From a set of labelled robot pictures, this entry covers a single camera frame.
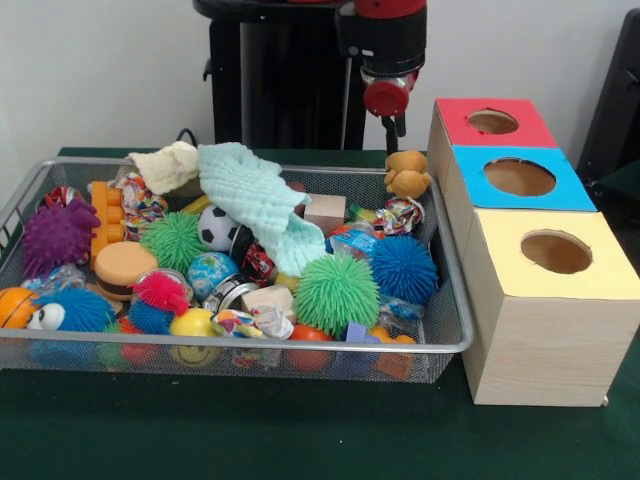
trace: wire mesh basket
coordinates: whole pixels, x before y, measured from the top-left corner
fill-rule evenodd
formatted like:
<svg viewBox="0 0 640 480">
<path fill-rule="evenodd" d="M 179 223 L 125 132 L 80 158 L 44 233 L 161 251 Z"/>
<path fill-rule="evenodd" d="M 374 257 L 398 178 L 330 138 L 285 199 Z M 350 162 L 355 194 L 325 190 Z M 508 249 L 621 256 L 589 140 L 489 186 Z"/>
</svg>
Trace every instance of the wire mesh basket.
<svg viewBox="0 0 640 480">
<path fill-rule="evenodd" d="M 19 285 L 23 227 L 36 203 L 56 186 L 89 198 L 93 180 L 115 178 L 128 160 L 67 158 L 34 167 L 0 214 L 0 288 Z M 380 169 L 285 167 L 283 177 L 310 193 L 344 195 L 376 209 L 389 198 Z M 472 341 L 472 317 L 440 190 L 434 180 L 424 196 L 425 221 L 415 233 L 439 268 L 438 292 L 409 332 L 416 344 L 299 342 L 216 337 L 106 334 L 0 329 L 0 367 L 71 371 L 313 378 L 433 383 L 452 356 Z M 179 210 L 202 192 L 167 196 Z M 95 276 L 85 270 L 87 278 Z"/>
</svg>

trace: wooden box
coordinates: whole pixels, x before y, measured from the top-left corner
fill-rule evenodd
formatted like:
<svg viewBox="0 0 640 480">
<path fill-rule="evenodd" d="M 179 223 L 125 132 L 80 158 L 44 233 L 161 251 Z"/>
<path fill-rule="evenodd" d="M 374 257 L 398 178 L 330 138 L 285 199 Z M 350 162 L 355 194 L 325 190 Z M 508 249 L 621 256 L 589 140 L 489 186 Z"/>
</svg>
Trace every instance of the wooden box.
<svg viewBox="0 0 640 480">
<path fill-rule="evenodd" d="M 461 255 L 475 207 L 596 211 L 557 148 L 453 147 L 444 201 Z"/>
<path fill-rule="evenodd" d="M 463 270 L 475 403 L 601 405 L 640 321 L 640 280 L 602 214 L 478 209 Z"/>
<path fill-rule="evenodd" d="M 455 145 L 557 147 L 530 100 L 439 98 L 434 106 L 427 158 L 443 193 Z"/>
</svg>

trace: blue spiky ball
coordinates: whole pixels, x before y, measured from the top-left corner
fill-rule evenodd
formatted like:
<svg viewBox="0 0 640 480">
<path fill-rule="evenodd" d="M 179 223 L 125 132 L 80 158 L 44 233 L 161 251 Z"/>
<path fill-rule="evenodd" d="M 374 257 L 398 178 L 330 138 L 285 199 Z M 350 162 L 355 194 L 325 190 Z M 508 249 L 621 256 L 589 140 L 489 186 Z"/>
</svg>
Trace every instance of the blue spiky ball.
<svg viewBox="0 0 640 480">
<path fill-rule="evenodd" d="M 129 321 L 134 327 L 152 335 L 169 335 L 169 325 L 175 315 L 138 300 L 129 309 Z"/>
<path fill-rule="evenodd" d="M 61 305 L 64 319 L 57 330 L 71 332 L 102 332 L 107 325 L 115 322 L 113 307 L 102 295 L 85 288 L 65 288 L 42 295 L 33 301 L 40 310 L 33 315 L 38 317 L 49 304 Z"/>
<path fill-rule="evenodd" d="M 423 305 L 438 285 L 431 255 L 413 237 L 393 236 L 377 242 L 371 268 L 380 293 L 406 302 Z"/>
</svg>

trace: stuffed animal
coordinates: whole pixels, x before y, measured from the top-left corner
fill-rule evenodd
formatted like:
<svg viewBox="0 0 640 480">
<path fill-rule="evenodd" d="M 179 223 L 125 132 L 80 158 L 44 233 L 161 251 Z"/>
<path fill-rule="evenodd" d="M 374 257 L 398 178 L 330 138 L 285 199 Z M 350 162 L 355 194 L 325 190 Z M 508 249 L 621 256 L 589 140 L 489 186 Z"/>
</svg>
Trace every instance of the stuffed animal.
<svg viewBox="0 0 640 480">
<path fill-rule="evenodd" d="M 426 173 L 427 158 L 416 150 L 389 155 L 385 165 L 389 171 L 384 178 L 387 192 L 400 198 L 416 199 L 431 184 L 431 179 Z"/>
</svg>

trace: black cable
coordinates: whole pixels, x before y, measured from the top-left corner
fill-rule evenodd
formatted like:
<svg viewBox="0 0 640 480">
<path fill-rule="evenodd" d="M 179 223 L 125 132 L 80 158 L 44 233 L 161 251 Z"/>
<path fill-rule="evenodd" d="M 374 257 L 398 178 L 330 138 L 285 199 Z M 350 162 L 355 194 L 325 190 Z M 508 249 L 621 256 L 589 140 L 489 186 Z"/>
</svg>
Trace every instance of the black cable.
<svg viewBox="0 0 640 480">
<path fill-rule="evenodd" d="M 196 136 L 188 128 L 183 128 L 182 130 L 180 130 L 180 133 L 176 138 L 176 142 L 182 140 L 182 137 L 184 137 L 185 135 L 187 135 L 189 137 L 189 140 L 191 140 L 191 145 L 193 145 L 194 147 L 198 146 L 198 141 L 196 140 Z"/>
</svg>

